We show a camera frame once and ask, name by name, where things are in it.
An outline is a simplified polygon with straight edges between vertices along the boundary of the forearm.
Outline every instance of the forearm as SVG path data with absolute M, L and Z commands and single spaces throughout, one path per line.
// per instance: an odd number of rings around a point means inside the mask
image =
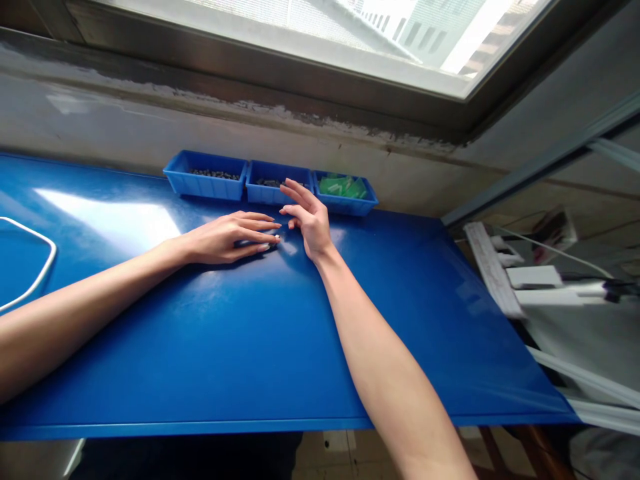
M 403 475 L 474 478 L 435 390 L 340 254 L 331 249 L 316 265 L 355 387 Z
M 183 264 L 168 241 L 0 317 L 0 403 L 57 368 Z

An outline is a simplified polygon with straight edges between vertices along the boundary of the green plastic parts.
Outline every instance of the green plastic parts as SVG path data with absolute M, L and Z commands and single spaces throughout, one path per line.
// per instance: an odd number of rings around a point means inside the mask
M 323 195 L 363 199 L 367 196 L 367 186 L 361 178 L 354 181 L 350 175 L 328 173 L 320 179 L 320 193 Z

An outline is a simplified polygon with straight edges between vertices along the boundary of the left hand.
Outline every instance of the left hand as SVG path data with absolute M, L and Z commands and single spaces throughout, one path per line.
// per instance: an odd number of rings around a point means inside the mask
M 243 257 L 269 249 L 280 239 L 258 230 L 278 229 L 282 225 L 263 213 L 237 211 L 225 215 L 174 239 L 175 245 L 185 255 L 187 263 L 218 265 L 233 263 Z M 234 242 L 257 242 L 246 247 L 234 246 Z

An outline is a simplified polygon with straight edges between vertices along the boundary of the blue plastic bin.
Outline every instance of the blue plastic bin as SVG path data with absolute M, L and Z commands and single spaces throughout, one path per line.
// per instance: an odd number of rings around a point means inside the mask
M 309 190 L 313 188 L 311 170 L 309 169 L 252 160 L 247 173 L 247 200 L 252 203 L 266 203 L 268 205 L 290 205 L 295 203 L 282 193 L 280 188 L 256 184 L 260 179 L 284 182 L 287 178 L 306 185 Z
M 173 191 L 180 195 L 240 200 L 245 186 L 247 165 L 246 160 L 182 150 L 172 158 L 163 172 L 169 178 Z M 192 169 L 223 171 L 231 175 L 240 175 L 240 179 L 196 175 L 190 173 Z
M 314 171 L 313 172 L 313 192 L 316 197 L 320 199 L 322 203 L 327 206 L 327 210 L 333 213 L 342 213 L 344 215 L 355 215 L 356 217 L 364 217 L 368 214 L 372 208 L 378 205 L 378 198 L 375 196 L 375 192 L 369 180 L 364 177 L 360 177 L 367 187 L 367 196 L 363 199 L 350 199 L 346 197 L 340 197 L 338 195 L 324 195 L 320 193 L 320 180 L 322 177 L 328 175 L 329 172 Z

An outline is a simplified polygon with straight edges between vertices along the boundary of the window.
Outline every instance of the window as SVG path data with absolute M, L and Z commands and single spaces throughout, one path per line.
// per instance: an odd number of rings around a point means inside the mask
M 236 100 L 456 144 L 486 129 L 625 4 L 22 1 L 54 39 L 178 68 L 174 83 L 188 72 L 208 75 Z
M 358 19 L 347 0 L 101 0 L 106 5 L 144 13 L 231 40 L 256 45 L 332 67 L 348 69 L 412 88 L 464 99 L 493 62 L 469 78 L 460 75 L 484 38 L 494 32 L 508 37 L 499 60 L 550 0 L 370 0 L 374 8 L 397 19 L 398 35 L 375 31 L 378 13 L 369 24 Z M 510 25 L 499 25 L 504 15 Z M 446 31 L 428 50 L 415 38 L 429 21 Z

